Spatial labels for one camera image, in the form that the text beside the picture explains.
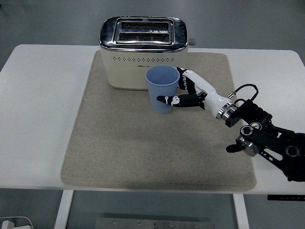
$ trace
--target power strip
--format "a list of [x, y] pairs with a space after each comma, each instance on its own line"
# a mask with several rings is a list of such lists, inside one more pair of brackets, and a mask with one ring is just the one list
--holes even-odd
[[32, 227], [29, 225], [21, 226], [21, 227], [14, 227], [14, 226], [15, 224], [13, 222], [6, 220], [2, 223], [1, 229], [32, 229]]

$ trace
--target toaster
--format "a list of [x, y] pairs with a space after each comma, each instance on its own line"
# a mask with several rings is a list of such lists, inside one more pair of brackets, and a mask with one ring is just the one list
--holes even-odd
[[109, 84], [117, 89], [147, 90], [148, 68], [160, 64], [185, 68], [188, 40], [186, 25], [178, 18], [107, 19], [99, 43]]

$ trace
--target black cable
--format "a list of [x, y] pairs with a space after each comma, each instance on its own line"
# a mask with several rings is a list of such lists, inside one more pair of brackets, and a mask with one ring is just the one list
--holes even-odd
[[258, 88], [257, 88], [257, 86], [256, 85], [254, 85], [254, 84], [251, 84], [251, 83], [247, 83], [247, 84], [244, 84], [244, 85], [242, 85], [242, 86], [240, 86], [239, 88], [237, 88], [236, 90], [235, 90], [235, 93], [236, 92], [238, 92], [240, 89], [242, 89], [242, 88], [244, 88], [244, 87], [248, 87], [248, 86], [251, 86], [251, 87], [253, 87], [255, 90], [256, 90], [256, 93], [252, 96], [252, 98], [250, 99], [251, 101], [253, 101], [256, 97], [257, 97], [257, 95], [258, 95]]
[[245, 100], [245, 99], [236, 99], [236, 100], [235, 100], [235, 102], [234, 102], [234, 104], [236, 105], [236, 103], [237, 103], [237, 102], [239, 102], [239, 101], [246, 102], [246, 100]]

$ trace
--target felt pad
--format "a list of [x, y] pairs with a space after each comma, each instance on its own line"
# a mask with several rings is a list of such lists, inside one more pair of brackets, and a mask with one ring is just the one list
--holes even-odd
[[[188, 53], [187, 68], [219, 95], [234, 90], [224, 54]], [[118, 90], [108, 84], [97, 51], [61, 180], [101, 188], [249, 190], [256, 184], [251, 158], [225, 150], [235, 143], [241, 126], [240, 122], [228, 128], [199, 107], [155, 112], [147, 91]]]

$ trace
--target robotic hand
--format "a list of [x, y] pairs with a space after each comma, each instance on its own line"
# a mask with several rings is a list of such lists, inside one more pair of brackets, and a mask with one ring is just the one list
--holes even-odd
[[[240, 129], [236, 144], [228, 146], [226, 151], [234, 153], [243, 150], [250, 156], [260, 154], [282, 170], [288, 181], [305, 181], [305, 134], [274, 126], [271, 122], [272, 115], [253, 103], [258, 94], [255, 85], [245, 84], [228, 97], [222, 97], [195, 72], [178, 67], [177, 70], [180, 73], [179, 88], [187, 90], [189, 94], [158, 96], [157, 100], [175, 107], [199, 106], [209, 110], [216, 119], [224, 120], [228, 127], [243, 119], [248, 125]], [[254, 87], [255, 95], [247, 101], [237, 99], [233, 103], [231, 98], [246, 86]], [[244, 103], [238, 107], [236, 105], [238, 101]], [[265, 149], [280, 154], [283, 159], [277, 160]]]

